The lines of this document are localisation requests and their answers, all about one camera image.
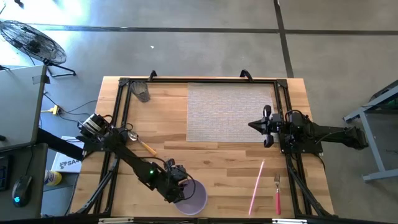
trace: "textured mat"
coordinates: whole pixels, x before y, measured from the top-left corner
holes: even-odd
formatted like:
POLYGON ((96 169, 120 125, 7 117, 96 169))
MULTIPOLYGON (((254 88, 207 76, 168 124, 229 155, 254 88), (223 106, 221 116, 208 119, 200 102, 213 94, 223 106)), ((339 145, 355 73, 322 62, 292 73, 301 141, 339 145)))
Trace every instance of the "textured mat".
POLYGON ((263 142, 248 122, 272 105, 271 90, 266 84, 189 83, 187 141, 263 142))

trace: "gray floor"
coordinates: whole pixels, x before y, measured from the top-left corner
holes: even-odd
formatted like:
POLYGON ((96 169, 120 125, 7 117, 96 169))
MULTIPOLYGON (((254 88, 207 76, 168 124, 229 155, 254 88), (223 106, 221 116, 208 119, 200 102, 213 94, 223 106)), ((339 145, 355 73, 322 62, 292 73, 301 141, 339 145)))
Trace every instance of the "gray floor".
MULTIPOLYGON (((23 2, 24 10, 10 1, 0 19, 81 26, 277 28, 271 0, 23 2)), ((287 29, 398 29, 398 2, 392 0, 280 0, 280 6, 287 29)), ((245 68, 254 77, 286 77, 277 34, 45 33, 67 52, 64 66, 78 73, 52 78, 46 86, 50 97, 66 109, 96 99, 104 75, 148 75, 156 70, 158 75, 236 77, 245 68)), ((305 79, 313 119, 320 124, 345 125, 344 115, 398 77, 398 36, 288 35, 287 43, 294 76, 305 79)), ((0 42, 0 49, 2 65, 32 64, 7 42, 0 42)), ((43 109, 51 106, 44 99, 43 109)), ((92 113, 94 108, 91 104, 80 111, 92 113)), ((43 128, 57 136, 78 134, 73 122, 49 114, 43 114, 42 121, 43 128)), ((397 222, 398 179, 362 181, 362 174, 377 171, 370 149, 323 147, 336 214, 397 222)), ((54 155, 49 152, 48 166, 54 155)), ((74 176, 67 177, 63 185, 73 181, 74 176)), ((71 187, 44 193, 42 213, 63 215, 70 194, 71 187)))

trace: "wooden table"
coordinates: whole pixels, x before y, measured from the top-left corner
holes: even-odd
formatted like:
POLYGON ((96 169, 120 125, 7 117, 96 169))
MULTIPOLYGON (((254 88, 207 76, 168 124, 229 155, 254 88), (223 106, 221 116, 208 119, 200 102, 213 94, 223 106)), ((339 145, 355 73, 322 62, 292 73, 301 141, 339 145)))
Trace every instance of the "wooden table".
MULTIPOLYGON (((113 113, 119 78, 104 77, 96 113, 113 113)), ((288 78, 287 81, 292 108, 311 117, 303 79, 288 78)), ((281 217, 294 216, 285 157, 279 152, 277 143, 265 149, 262 143, 186 142, 187 83, 149 83, 148 86, 151 100, 141 103, 136 97, 131 97, 127 121, 134 125, 141 139, 158 152, 158 157, 174 158, 177 164, 183 164, 189 174, 205 185, 208 202, 198 217, 248 217, 254 184, 263 159, 266 164, 251 217, 277 217, 274 206, 275 173, 281 175, 281 217)), ((126 89, 122 95, 119 124, 126 89)), ((128 141, 127 146, 138 156, 150 156, 139 143, 128 141)), ((72 202, 73 212, 81 208, 97 187, 103 157, 103 152, 96 152, 83 161, 72 202)), ((308 188, 323 207, 333 213, 325 172, 319 158, 303 154, 303 164, 308 188)), ((108 189, 105 189, 102 209, 107 194, 108 189)), ((300 208, 304 211, 301 191, 298 190, 297 194, 300 208)), ((184 217, 174 204, 165 202, 158 192, 152 192, 142 185, 124 161, 119 166, 112 216, 184 217)))

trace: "computer mouse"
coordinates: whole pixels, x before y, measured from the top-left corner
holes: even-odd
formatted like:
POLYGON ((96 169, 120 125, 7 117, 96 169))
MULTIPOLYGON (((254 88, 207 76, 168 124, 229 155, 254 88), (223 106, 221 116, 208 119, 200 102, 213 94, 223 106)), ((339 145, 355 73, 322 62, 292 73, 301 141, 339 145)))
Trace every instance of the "computer mouse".
POLYGON ((22 176, 15 182, 14 188, 12 189, 12 202, 14 203, 15 207, 23 207, 28 204, 31 190, 31 176, 22 176))

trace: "spoon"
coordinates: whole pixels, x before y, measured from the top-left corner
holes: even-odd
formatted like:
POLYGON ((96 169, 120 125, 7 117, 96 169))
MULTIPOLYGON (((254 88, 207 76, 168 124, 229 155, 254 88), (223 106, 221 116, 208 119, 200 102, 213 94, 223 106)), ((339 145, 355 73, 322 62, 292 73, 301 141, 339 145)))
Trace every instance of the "spoon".
POLYGON ((156 152, 155 150, 153 150, 151 147, 149 147, 147 144, 145 144, 143 141, 141 141, 141 140, 138 138, 138 134, 137 134, 137 133, 135 133, 134 131, 128 131, 128 132, 127 132, 127 135, 129 136, 129 138, 130 138, 132 141, 138 141, 138 142, 140 142, 152 155, 156 156, 157 152, 156 152))

